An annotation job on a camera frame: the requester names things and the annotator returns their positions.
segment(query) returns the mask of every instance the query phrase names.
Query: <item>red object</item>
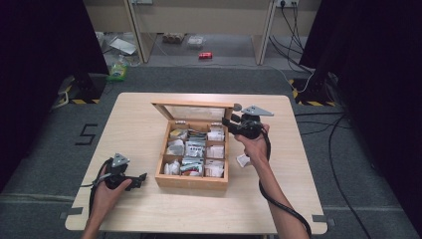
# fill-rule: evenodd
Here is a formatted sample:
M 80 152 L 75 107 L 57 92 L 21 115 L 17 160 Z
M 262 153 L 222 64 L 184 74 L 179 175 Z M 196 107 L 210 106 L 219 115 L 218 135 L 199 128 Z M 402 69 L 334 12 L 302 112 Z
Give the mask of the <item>red object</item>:
M 212 52 L 200 53 L 199 59 L 212 59 Z

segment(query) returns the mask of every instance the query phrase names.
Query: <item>cardboard box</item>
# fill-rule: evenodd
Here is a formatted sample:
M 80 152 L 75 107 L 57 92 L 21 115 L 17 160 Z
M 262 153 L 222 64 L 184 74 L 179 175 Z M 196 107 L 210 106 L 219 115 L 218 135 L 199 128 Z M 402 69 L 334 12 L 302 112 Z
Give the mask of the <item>cardboard box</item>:
M 168 124 L 164 133 L 162 149 L 158 159 L 158 164 L 155 172 L 155 180 L 160 187 L 178 187 L 178 188 L 197 188 L 197 189 L 210 189 L 210 190 L 226 190 L 229 182 L 229 132 L 225 126 L 221 124 L 221 118 L 229 119 L 233 112 L 233 103 L 211 103 L 211 102 L 189 102 L 189 101 L 153 101 L 151 102 L 159 112 L 161 112 L 167 119 Z M 182 165 L 182 159 L 184 157 L 192 157 L 192 148 L 186 148 L 186 141 L 190 140 L 189 138 L 178 138 L 180 135 L 177 135 L 181 131 L 186 131 L 191 129 L 192 132 L 209 132 L 210 128 L 221 127 L 224 131 L 223 140 L 209 140 L 209 137 L 206 137 L 204 143 L 205 147 L 203 148 L 203 167 L 199 176 L 185 175 L 181 171 L 178 174 L 171 175 L 165 174 L 166 164 L 171 164 L 174 160 L 177 160 L 180 165 Z M 183 141 L 185 146 L 183 155 L 173 155 L 169 154 L 168 144 L 174 142 L 175 140 Z M 209 157 L 207 153 L 207 148 L 210 146 L 221 147 L 224 146 L 224 152 L 222 158 Z M 209 162 L 220 162 L 224 164 L 224 172 L 222 177 L 212 177 L 206 176 L 205 164 Z

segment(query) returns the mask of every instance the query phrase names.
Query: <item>black curtain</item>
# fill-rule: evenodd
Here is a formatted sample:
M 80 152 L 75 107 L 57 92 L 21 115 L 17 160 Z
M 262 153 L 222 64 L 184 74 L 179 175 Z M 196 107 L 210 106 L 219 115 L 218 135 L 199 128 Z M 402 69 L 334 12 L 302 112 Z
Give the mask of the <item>black curtain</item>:
M 422 235 L 422 1 L 322 0 L 301 64 L 338 76 L 371 159 Z
M 2 1 L 1 5 L 0 190 L 30 153 L 64 78 L 107 74 L 82 0 Z

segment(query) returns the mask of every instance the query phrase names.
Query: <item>power outlet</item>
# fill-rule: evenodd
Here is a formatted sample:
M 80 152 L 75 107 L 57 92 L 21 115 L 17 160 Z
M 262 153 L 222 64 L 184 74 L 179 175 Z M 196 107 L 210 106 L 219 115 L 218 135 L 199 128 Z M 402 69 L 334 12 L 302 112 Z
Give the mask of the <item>power outlet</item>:
M 277 0 L 276 6 L 278 8 L 282 7 L 282 1 L 283 0 Z M 294 3 L 296 3 L 296 6 L 299 4 L 299 0 L 284 0 L 285 1 L 285 8 L 293 8 L 295 7 Z

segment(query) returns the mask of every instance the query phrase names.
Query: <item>human arm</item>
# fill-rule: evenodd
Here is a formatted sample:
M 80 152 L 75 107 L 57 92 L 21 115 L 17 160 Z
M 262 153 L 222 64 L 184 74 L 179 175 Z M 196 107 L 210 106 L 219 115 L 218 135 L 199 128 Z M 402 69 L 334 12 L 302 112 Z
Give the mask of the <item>human arm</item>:
M 82 239 L 97 238 L 104 219 L 112 211 L 121 194 L 130 184 L 131 179 L 125 180 L 116 189 L 109 189 L 103 181 L 99 184 L 94 197 L 93 209 L 90 218 L 87 220 Z
M 269 131 L 269 128 L 267 124 L 264 124 L 266 132 Z M 293 209 L 270 167 L 267 159 L 267 145 L 263 135 L 261 134 L 255 139 L 248 139 L 237 134 L 235 138 L 244 144 L 245 153 L 251 158 L 251 163 L 255 167 L 267 194 Z M 300 220 L 270 202 L 269 207 L 280 238 L 309 238 L 307 230 Z

